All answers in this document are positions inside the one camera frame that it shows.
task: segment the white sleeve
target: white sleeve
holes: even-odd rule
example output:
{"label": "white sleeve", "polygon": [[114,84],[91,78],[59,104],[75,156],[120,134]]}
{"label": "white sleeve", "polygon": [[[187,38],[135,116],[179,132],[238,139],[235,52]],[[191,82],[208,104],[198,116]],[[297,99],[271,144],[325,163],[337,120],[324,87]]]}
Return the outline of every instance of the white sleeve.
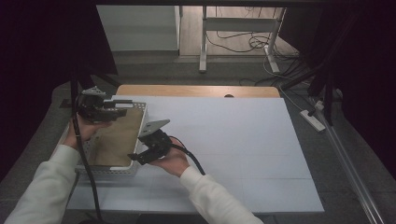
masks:
{"label": "white sleeve", "polygon": [[262,224],[226,188],[210,175],[201,175],[189,167],[180,177],[181,184],[190,193],[195,208],[210,224]]}
{"label": "white sleeve", "polygon": [[42,162],[6,224],[61,223],[68,196],[76,178],[78,152],[64,145],[55,149],[49,161]]}

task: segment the white cable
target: white cable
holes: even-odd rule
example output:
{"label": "white cable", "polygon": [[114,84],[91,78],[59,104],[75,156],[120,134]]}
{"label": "white cable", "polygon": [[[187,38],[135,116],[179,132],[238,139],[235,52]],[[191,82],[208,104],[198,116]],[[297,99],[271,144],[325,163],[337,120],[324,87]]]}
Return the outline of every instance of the white cable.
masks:
{"label": "white cable", "polygon": [[288,96],[285,92],[283,92],[283,94],[285,94],[285,96],[288,97],[288,99],[291,101],[292,104],[294,104],[295,106],[297,106],[297,104],[295,104],[295,103],[289,98],[289,96]]}

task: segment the white tabletop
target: white tabletop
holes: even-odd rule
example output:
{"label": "white tabletop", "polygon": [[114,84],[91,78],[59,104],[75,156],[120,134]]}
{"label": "white tabletop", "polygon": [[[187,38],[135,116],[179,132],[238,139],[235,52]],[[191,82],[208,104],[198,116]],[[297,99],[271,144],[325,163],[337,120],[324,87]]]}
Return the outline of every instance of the white tabletop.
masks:
{"label": "white tabletop", "polygon": [[[114,97],[147,103],[149,121],[170,119],[162,130],[179,138],[253,213],[323,212],[282,98]],[[158,167],[147,164],[135,176],[96,182],[103,210],[197,213],[178,178]],[[86,178],[68,208],[94,209]]]}

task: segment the white wall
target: white wall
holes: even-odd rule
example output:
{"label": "white wall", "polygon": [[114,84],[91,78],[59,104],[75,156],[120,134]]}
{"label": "white wall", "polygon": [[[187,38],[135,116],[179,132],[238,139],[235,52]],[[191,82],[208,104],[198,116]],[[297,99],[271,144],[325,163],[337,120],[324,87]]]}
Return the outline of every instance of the white wall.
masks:
{"label": "white wall", "polygon": [[112,51],[178,50],[178,7],[97,6]]}

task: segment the hand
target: hand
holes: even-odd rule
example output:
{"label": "hand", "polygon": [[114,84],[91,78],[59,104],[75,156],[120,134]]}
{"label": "hand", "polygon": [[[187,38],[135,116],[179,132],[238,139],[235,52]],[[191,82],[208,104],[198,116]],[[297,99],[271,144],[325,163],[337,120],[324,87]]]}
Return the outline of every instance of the hand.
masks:
{"label": "hand", "polygon": [[[173,144],[182,147],[181,143],[175,138],[171,138],[171,140]],[[180,177],[183,172],[190,166],[189,162],[187,161],[186,154],[175,148],[171,148],[168,154],[162,159],[152,161],[150,164],[159,166],[169,174],[175,175],[177,177]]]}
{"label": "hand", "polygon": [[[78,127],[81,135],[82,142],[87,141],[91,138],[91,136],[99,129],[106,128],[111,125],[111,122],[101,122],[101,123],[91,123],[80,115],[77,115],[78,118]],[[66,138],[64,139],[64,145],[77,149],[77,138],[73,125],[73,120],[69,121],[69,131],[67,133]]]}

